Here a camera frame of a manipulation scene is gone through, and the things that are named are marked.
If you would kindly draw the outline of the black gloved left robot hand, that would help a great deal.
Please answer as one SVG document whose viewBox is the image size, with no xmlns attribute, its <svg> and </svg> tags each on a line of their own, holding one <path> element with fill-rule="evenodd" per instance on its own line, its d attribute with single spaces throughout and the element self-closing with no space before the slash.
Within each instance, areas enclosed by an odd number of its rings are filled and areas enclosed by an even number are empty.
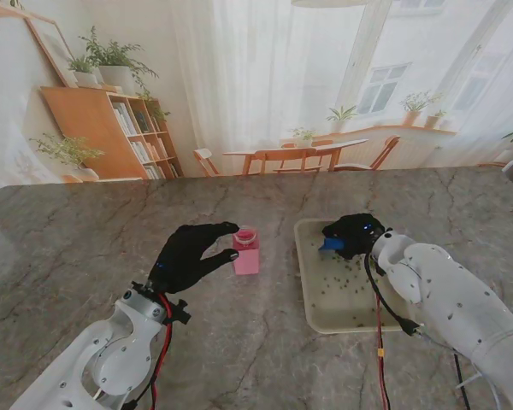
<svg viewBox="0 0 513 410">
<path fill-rule="evenodd" d="M 232 222 L 182 225 L 168 239 L 150 270 L 150 287 L 160 294 L 187 290 L 206 275 L 239 257 L 235 249 L 203 258 L 204 252 L 220 237 L 239 231 Z"/>
</svg>

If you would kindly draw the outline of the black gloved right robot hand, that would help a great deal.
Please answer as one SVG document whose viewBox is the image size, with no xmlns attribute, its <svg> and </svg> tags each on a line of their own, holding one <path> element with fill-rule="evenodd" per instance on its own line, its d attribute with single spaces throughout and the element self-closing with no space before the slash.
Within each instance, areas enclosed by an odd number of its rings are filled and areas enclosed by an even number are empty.
<svg viewBox="0 0 513 410">
<path fill-rule="evenodd" d="M 325 226 L 320 251 L 334 251 L 340 257 L 351 260 L 366 255 L 386 228 L 372 214 L 350 214 Z"/>
</svg>

